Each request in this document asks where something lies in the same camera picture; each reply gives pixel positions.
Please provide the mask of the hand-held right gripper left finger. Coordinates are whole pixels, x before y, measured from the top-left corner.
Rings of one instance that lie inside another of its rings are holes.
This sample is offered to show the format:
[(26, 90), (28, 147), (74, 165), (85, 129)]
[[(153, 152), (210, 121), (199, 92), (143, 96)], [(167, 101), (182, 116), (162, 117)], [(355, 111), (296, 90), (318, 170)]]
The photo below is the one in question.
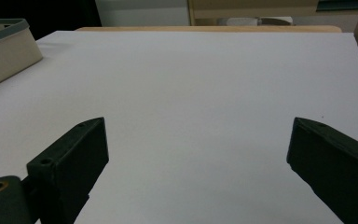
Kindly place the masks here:
[(109, 162), (103, 118), (77, 124), (27, 163), (42, 224), (74, 224)]

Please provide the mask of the black curtain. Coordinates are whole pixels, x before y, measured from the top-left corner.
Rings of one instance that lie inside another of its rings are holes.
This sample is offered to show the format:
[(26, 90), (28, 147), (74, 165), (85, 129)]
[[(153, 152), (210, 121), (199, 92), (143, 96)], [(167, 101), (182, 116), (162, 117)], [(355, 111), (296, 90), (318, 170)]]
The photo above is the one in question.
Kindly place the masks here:
[(102, 26), (96, 0), (0, 0), (0, 19), (26, 19), (35, 40), (56, 31)]

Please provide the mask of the white board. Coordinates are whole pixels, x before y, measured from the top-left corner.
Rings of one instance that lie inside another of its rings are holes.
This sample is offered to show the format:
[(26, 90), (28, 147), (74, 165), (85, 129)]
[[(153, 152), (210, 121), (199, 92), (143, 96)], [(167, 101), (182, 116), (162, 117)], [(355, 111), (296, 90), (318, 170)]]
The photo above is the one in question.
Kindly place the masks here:
[(104, 118), (76, 224), (341, 224), (286, 161), (297, 117), (358, 140), (349, 33), (65, 32), (0, 83), (0, 176)]

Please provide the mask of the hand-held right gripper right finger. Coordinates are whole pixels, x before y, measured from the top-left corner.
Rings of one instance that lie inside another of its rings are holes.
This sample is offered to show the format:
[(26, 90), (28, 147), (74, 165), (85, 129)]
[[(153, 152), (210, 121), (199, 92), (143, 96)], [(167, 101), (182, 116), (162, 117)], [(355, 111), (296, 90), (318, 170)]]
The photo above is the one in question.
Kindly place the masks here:
[(358, 224), (358, 141), (296, 118), (286, 161), (344, 224)]

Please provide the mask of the beige basket with grey rim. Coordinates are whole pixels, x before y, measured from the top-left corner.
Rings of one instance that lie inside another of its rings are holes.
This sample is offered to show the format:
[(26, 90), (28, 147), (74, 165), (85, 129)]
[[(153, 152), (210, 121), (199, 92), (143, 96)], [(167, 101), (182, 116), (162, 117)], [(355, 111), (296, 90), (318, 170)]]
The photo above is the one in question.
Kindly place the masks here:
[(26, 19), (0, 19), (0, 83), (42, 59)]

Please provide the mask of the grey-blue desk panel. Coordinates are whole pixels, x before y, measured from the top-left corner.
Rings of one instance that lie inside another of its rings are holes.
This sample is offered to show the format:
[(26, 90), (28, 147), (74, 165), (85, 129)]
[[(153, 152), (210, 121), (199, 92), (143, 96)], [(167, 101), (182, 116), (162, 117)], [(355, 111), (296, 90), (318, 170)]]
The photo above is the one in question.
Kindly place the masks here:
[(317, 12), (358, 10), (358, 0), (318, 0)]

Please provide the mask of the white cabinet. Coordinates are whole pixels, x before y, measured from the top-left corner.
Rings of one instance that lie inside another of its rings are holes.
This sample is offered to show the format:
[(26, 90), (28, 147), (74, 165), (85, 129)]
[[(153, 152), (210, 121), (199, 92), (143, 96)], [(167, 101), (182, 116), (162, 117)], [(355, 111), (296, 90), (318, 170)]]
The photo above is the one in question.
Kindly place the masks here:
[(187, 26), (187, 0), (95, 0), (103, 26)]

